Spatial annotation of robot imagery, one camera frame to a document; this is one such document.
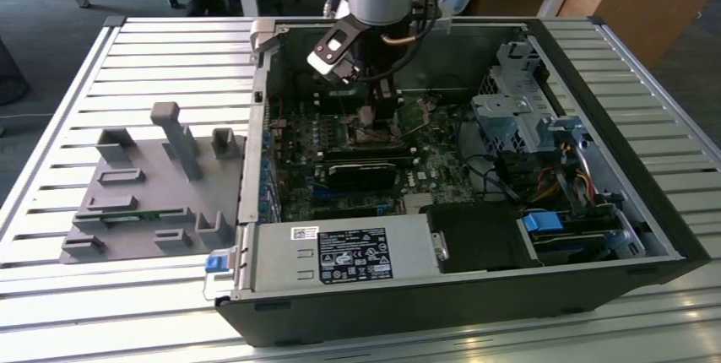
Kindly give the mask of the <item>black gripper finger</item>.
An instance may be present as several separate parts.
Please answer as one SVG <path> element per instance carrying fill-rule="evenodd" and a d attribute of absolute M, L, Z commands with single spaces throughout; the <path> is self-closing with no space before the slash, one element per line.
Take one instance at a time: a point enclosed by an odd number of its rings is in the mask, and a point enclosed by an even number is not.
<path fill-rule="evenodd" d="M 370 106 L 374 129 L 388 127 L 400 105 L 400 94 L 393 79 L 370 82 Z"/>

